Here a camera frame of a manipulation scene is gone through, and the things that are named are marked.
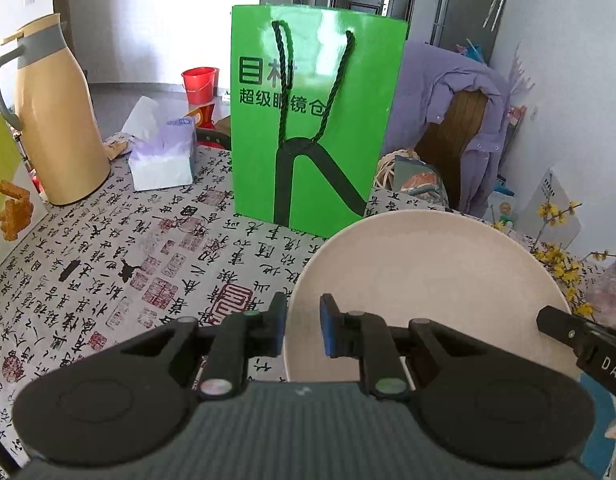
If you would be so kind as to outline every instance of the yellow thermos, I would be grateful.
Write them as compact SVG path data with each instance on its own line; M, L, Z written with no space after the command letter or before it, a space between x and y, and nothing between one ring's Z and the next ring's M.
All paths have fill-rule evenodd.
M18 60L15 113L0 89L0 113L16 130L48 200L69 205L97 190L110 173L82 69L66 47L59 14L21 27L0 57L0 68Z

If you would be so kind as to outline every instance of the calligraphy tablecloth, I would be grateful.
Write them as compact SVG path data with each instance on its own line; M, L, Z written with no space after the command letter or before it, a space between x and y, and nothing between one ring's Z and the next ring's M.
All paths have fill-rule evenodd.
M217 324L290 295L325 240L236 214L230 173L229 152L200 147L191 186L134 192L117 159L101 189L51 207L1 265L0 439L19 463L11 408L34 378L180 316ZM443 209L376 190L366 214L407 208ZM281 357L248 373L286 379Z

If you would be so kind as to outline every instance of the wooden chair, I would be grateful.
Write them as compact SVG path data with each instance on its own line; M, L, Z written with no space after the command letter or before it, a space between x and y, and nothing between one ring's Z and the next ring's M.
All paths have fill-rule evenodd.
M415 147L423 160L441 175L450 207L459 207L461 195L461 156L482 126L488 98L480 91L457 92L441 124L429 124Z

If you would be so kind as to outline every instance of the floor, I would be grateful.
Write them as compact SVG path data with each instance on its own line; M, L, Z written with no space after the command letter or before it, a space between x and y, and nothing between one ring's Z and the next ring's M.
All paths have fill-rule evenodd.
M142 95L157 101L168 115L172 115L173 119L179 118L197 107L188 104L184 92L142 92L136 88L125 89L119 86L91 88L92 106L103 139L121 130L134 104ZM223 103L220 97L215 97L214 103L213 121L230 115L230 105Z

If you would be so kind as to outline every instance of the beige plate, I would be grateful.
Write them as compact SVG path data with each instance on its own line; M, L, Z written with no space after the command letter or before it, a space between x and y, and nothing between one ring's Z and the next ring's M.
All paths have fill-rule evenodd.
M358 363L324 354L320 295L388 325L427 317L578 378L572 350L541 334L538 311L568 309L531 254L495 229L440 211L397 211L351 225L313 256L290 301L284 361L291 381L355 381Z

